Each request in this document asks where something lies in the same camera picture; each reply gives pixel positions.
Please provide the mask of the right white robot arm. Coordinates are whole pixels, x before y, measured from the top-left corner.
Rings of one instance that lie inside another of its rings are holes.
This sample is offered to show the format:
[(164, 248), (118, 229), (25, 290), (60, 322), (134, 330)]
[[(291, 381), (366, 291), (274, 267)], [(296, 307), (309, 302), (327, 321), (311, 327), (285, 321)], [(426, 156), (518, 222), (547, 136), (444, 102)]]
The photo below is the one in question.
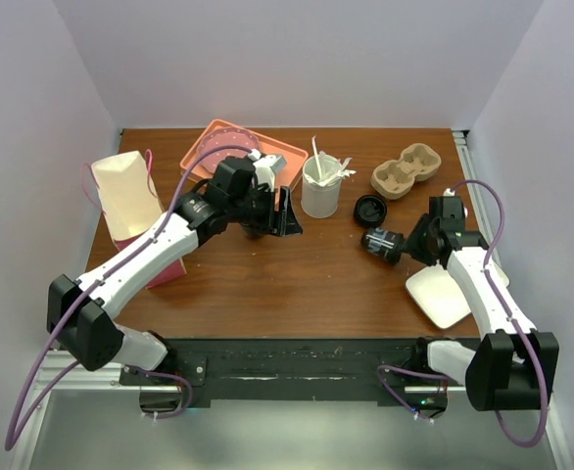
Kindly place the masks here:
[(520, 310), (494, 272), (488, 243), (465, 225), (459, 196), (436, 196), (417, 221), (404, 251), (441, 265), (462, 292), (481, 342), (474, 350), (451, 339), (422, 339), (410, 360), (423, 385), (449, 377), (464, 386), (478, 411), (538, 410), (548, 405), (559, 354), (551, 332), (542, 332)]

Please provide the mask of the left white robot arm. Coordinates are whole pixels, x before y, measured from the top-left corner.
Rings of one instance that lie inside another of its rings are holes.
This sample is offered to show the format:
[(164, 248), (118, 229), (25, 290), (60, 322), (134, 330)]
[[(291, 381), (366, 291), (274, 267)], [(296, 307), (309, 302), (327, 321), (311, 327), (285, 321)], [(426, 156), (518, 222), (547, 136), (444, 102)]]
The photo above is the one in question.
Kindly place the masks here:
[(228, 157), (203, 191), (176, 196), (170, 211), (113, 258), (75, 280), (59, 276), (48, 291), (47, 329), (52, 338), (89, 371), (114, 362), (141, 368), (155, 384), (169, 382), (176, 360), (165, 341), (118, 325), (116, 317), (158, 274), (231, 223), (252, 236), (302, 233), (290, 188), (276, 183), (285, 166), (281, 155)]

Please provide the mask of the black cup lid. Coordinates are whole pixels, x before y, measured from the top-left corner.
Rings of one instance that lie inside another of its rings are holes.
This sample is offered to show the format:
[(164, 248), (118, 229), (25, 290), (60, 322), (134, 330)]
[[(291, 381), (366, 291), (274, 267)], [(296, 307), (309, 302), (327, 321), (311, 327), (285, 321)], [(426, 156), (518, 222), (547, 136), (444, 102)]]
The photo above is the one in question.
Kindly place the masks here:
[(391, 236), (390, 243), (392, 245), (392, 248), (390, 249), (389, 252), (389, 263), (391, 263), (392, 265), (396, 265), (400, 261), (403, 255), (406, 239), (403, 234), (394, 233)]

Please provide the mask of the cream and pink paper bag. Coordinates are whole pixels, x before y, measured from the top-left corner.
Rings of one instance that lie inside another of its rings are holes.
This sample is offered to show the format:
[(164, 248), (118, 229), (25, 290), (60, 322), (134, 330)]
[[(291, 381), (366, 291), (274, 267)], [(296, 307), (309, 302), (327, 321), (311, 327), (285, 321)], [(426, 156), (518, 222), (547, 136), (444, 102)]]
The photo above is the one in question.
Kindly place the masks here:
[(124, 272), (154, 260), (158, 248), (171, 248), (179, 236), (189, 233), (183, 218), (164, 209), (150, 173), (151, 163), (150, 153), (132, 151), (90, 166), (105, 222), (119, 253), (78, 277), (83, 289), (101, 280), (117, 264), (121, 268), (111, 280), (121, 280)]

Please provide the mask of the black plastic cup stack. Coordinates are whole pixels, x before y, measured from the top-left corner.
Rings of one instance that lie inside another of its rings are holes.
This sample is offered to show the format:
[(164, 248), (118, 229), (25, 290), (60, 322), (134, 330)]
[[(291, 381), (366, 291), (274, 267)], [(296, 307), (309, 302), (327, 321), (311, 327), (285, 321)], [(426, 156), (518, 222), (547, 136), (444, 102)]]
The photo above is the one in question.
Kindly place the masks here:
[(246, 236), (251, 240), (261, 239), (271, 232), (271, 227), (267, 223), (255, 220), (241, 222), (240, 226)]

